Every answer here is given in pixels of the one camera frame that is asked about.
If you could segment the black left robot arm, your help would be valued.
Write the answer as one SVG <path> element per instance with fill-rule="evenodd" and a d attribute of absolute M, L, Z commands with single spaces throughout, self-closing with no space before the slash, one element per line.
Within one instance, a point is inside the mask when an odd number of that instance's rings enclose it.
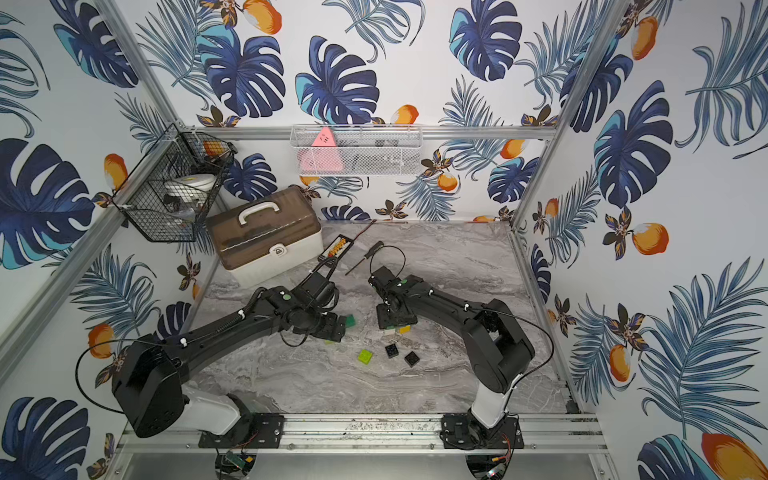
<path fill-rule="evenodd" d="M 121 351 L 112 394 L 139 438 L 179 429 L 246 439 L 253 415 L 244 402 L 199 392 L 188 381 L 235 350 L 284 331 L 340 341 L 345 322 L 333 311 L 338 299 L 334 284 L 315 291 L 260 288 L 244 307 L 201 328 L 162 340 L 141 337 Z"/>

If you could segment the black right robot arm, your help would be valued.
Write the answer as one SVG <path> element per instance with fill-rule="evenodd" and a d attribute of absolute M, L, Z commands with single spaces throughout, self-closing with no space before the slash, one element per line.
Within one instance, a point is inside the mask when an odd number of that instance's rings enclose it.
<path fill-rule="evenodd" d="M 522 444 L 517 424 L 509 419 L 509 398 L 536 353 L 506 304 L 462 300 L 424 279 L 398 278 L 388 268 L 370 274 L 369 284 L 381 302 L 379 328 L 400 328 L 432 321 L 458 335 L 464 344 L 478 390 L 468 412 L 442 417 L 439 436 L 447 449 L 502 449 Z"/>

